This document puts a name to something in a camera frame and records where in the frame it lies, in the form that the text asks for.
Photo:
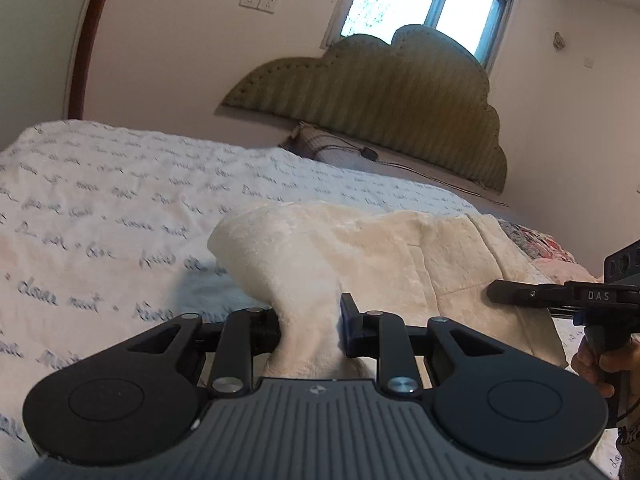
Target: bedspread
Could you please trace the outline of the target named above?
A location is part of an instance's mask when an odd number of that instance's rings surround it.
[[[318,199],[476,212],[437,187],[279,148],[82,121],[26,130],[0,154],[0,478],[35,458],[20,413],[38,380],[183,312],[218,321],[255,304],[207,251],[223,214]]]

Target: grip handle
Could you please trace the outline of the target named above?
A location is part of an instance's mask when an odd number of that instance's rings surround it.
[[[591,352],[596,356],[596,363],[598,363],[600,356],[604,354],[604,352],[622,348],[631,340],[631,334],[628,332],[607,329],[600,325],[586,326],[584,328],[584,335],[587,338],[587,344]],[[628,395],[629,372],[609,373],[600,370],[600,368],[598,368],[598,370],[598,382],[609,383],[615,388],[613,396],[606,399],[607,407],[609,408],[607,428],[615,428],[618,424],[618,417],[626,411],[627,408],[626,397]],[[624,400],[622,413],[620,411],[621,400]]]

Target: ribbed gray plate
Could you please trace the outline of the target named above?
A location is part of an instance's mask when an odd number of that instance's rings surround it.
[[[602,480],[606,476],[586,461],[546,472],[480,462],[447,442],[418,404],[380,396],[372,381],[264,379],[249,397],[214,402],[193,433],[153,458],[110,468],[45,459],[25,478]]]

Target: wooden door frame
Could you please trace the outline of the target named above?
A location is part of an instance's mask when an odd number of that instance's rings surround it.
[[[98,32],[98,22],[106,0],[89,0],[82,23],[82,30],[76,48],[76,59],[71,76],[67,119],[82,119],[84,113],[84,93],[89,75],[91,53],[94,49],[95,35]]]

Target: circular pad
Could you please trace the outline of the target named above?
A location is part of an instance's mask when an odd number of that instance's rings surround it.
[[[145,394],[134,383],[121,379],[96,379],[81,384],[69,396],[69,407],[84,420],[107,422],[135,412]]]
[[[507,381],[487,396],[495,413],[517,422],[542,422],[562,408],[562,397],[553,388],[534,381]]]

